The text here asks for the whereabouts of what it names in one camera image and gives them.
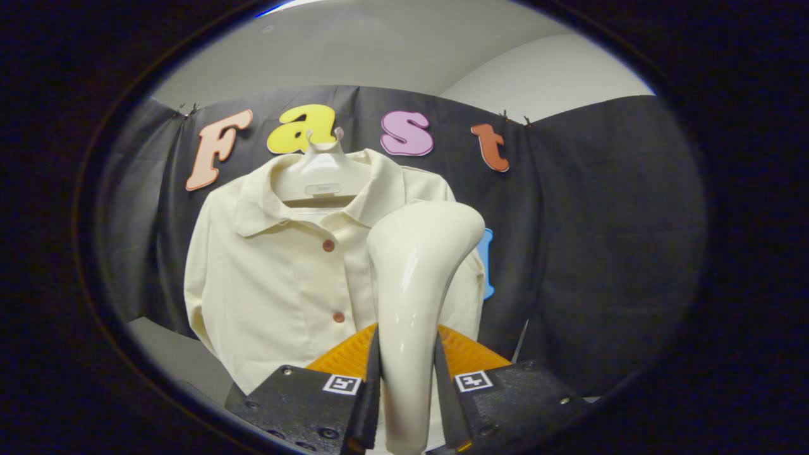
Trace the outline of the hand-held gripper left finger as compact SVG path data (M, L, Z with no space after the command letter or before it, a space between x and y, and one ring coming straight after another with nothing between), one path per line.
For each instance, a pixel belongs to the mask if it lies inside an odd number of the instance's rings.
M381 366L378 325L305 367L280 366L251 394L233 386L226 409L293 454L364 454L375 446Z

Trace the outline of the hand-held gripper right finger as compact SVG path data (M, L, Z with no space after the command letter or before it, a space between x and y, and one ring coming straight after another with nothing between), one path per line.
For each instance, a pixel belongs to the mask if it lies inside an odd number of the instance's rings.
M434 359L445 441L457 454L526 454L590 411L537 362L509 362L444 325Z

